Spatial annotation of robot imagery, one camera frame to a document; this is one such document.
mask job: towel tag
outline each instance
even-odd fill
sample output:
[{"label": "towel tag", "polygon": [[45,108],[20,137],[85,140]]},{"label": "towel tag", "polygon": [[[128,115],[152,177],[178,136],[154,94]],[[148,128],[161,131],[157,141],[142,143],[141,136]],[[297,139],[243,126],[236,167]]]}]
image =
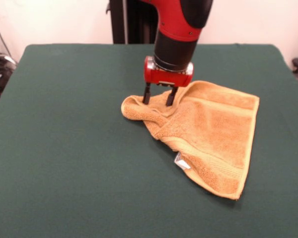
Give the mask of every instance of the towel tag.
[{"label": "towel tag", "polygon": [[181,153],[178,152],[177,156],[174,159],[174,162],[177,166],[179,166],[182,170],[188,170],[191,167],[181,158]]}]

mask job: white wall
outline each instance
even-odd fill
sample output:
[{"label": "white wall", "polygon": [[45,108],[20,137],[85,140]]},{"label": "white wall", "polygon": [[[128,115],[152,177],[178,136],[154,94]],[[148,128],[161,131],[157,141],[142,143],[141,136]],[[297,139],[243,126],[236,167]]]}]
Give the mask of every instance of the white wall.
[{"label": "white wall", "polygon": [[[0,30],[16,59],[28,44],[110,44],[108,2],[0,0]],[[290,65],[298,56],[298,0],[214,0],[199,43],[270,43]]]},{"label": "white wall", "polygon": [[0,0],[0,31],[17,60],[29,44],[112,43],[108,2]]},{"label": "white wall", "polygon": [[298,57],[298,0],[214,0],[199,43],[269,43]]}]

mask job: cable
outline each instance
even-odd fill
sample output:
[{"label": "cable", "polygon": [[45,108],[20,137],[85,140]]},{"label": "cable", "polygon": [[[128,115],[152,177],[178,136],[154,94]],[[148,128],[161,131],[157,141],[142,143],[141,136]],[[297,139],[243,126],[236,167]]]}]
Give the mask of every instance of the cable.
[{"label": "cable", "polygon": [[5,54],[0,54],[0,57],[5,58],[7,61],[11,62],[15,66],[18,65],[18,62],[16,60],[14,60],[11,56],[8,56],[8,55],[5,55]]},{"label": "cable", "polygon": [[2,35],[1,35],[1,32],[0,32],[0,39],[1,39],[1,41],[2,41],[2,43],[3,43],[3,45],[4,45],[4,47],[5,47],[6,51],[8,52],[8,55],[11,56],[11,53],[10,53],[9,49],[8,49],[8,47],[6,46],[5,41],[3,40],[3,37],[2,37]]}]

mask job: orange towel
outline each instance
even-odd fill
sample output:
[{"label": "orange towel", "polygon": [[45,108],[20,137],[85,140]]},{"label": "orange towel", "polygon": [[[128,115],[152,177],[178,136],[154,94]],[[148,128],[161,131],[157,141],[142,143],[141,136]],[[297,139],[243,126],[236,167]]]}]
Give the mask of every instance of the orange towel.
[{"label": "orange towel", "polygon": [[123,115],[143,120],[151,135],[179,151],[194,182],[215,195],[238,199],[248,173],[259,98],[205,81],[179,88],[173,106],[170,91],[151,97],[130,96]]}]

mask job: green tablecloth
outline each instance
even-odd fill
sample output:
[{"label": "green tablecloth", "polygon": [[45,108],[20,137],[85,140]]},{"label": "green tablecloth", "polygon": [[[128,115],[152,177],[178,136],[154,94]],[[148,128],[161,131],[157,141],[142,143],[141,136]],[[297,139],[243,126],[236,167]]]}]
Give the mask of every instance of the green tablecloth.
[{"label": "green tablecloth", "polygon": [[[152,45],[26,49],[0,100],[0,238],[298,237],[298,83],[267,45],[198,46],[195,79],[260,97],[241,199],[191,182],[120,105]],[[153,87],[153,93],[165,90]]]}]

